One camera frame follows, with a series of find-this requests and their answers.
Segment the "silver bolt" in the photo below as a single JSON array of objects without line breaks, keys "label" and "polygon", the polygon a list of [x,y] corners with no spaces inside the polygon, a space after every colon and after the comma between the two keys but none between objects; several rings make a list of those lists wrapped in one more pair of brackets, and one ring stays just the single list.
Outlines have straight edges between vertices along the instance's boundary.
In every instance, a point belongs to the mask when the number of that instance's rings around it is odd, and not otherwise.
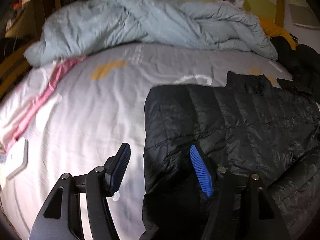
[{"label": "silver bolt", "polygon": [[225,167],[218,167],[217,171],[219,173],[226,173],[227,169]]},{"label": "silver bolt", "polygon": [[69,173],[63,173],[61,179],[68,179],[70,177]]},{"label": "silver bolt", "polygon": [[254,180],[260,179],[260,177],[259,177],[259,175],[257,173],[252,174],[251,178],[254,179]]},{"label": "silver bolt", "polygon": [[95,172],[102,172],[104,170],[103,166],[98,166],[94,169]]}]

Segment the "yellow garment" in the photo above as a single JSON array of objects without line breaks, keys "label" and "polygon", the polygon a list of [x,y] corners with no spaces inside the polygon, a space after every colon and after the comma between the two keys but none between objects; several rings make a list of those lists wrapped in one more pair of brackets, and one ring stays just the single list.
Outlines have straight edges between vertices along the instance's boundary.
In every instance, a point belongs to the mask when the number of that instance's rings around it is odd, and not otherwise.
[{"label": "yellow garment", "polygon": [[262,16],[259,16],[259,20],[266,35],[270,37],[282,36],[289,42],[291,49],[296,50],[297,44],[284,28],[277,26],[274,22]]}]

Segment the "pink fabric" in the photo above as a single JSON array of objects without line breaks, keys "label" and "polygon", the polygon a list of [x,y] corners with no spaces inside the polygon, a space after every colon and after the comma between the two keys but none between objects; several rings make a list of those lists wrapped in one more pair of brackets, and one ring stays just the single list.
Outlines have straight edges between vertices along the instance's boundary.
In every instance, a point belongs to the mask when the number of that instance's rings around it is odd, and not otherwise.
[{"label": "pink fabric", "polygon": [[45,88],[44,92],[37,96],[33,102],[32,106],[28,109],[27,113],[21,120],[19,126],[17,127],[16,131],[14,132],[11,141],[9,142],[7,148],[5,149],[6,152],[8,152],[11,147],[17,142],[17,140],[20,138],[20,136],[24,133],[24,131],[27,129],[30,121],[35,116],[35,114],[38,112],[41,106],[44,105],[44,103],[48,100],[48,98],[52,95],[52,93],[55,91],[58,82],[63,78],[65,74],[68,73],[70,69],[72,69],[75,65],[78,63],[84,61],[86,59],[86,56],[82,57],[74,57],[69,58],[62,63],[58,63],[51,75],[50,81]]}]

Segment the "black puffer jacket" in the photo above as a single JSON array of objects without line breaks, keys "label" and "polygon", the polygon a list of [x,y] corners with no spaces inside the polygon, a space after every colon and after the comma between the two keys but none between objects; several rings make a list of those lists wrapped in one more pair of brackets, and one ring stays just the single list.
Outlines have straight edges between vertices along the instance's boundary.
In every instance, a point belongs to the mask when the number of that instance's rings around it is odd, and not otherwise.
[{"label": "black puffer jacket", "polygon": [[265,76],[229,72],[226,87],[152,88],[140,239],[200,238],[208,213],[189,157],[195,141],[233,174],[260,174],[297,239],[320,206],[319,127],[313,99],[273,88]]}]

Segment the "gray bed sheet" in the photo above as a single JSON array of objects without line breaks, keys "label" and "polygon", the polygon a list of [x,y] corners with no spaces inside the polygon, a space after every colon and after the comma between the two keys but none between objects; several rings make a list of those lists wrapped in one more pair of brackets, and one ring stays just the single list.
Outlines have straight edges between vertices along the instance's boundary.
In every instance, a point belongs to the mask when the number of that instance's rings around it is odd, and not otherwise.
[{"label": "gray bed sheet", "polygon": [[[74,67],[24,133],[28,166],[1,192],[4,211],[21,238],[28,239],[61,174],[88,173],[127,142],[131,160],[118,201],[108,198],[108,203],[120,239],[138,239],[144,232],[144,102],[150,88],[177,83],[225,86],[229,70],[265,74],[276,87],[276,78],[291,79],[281,65],[253,52],[143,43],[107,49]],[[92,239],[84,195],[81,212],[85,239]]]}]

